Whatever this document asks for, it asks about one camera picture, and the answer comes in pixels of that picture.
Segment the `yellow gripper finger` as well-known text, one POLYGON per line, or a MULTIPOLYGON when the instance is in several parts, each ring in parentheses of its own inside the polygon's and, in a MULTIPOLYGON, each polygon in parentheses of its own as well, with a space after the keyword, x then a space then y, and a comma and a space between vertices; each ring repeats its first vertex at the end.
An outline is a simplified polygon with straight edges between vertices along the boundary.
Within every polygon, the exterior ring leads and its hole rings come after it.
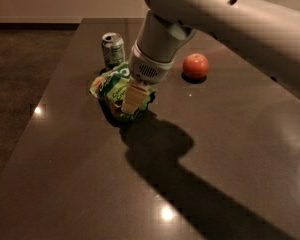
POLYGON ((121 111, 134 114, 148 96, 148 86, 142 82, 130 79, 127 83, 121 111))

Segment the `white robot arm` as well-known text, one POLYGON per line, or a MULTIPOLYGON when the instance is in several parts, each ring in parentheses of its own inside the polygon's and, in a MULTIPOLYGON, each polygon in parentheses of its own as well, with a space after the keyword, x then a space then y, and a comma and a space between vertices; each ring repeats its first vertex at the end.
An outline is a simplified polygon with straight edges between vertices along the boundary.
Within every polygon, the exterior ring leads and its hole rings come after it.
POLYGON ((225 45, 300 99, 300 12, 263 0, 144 0, 147 16, 129 58, 122 111, 163 81, 197 31, 225 45))

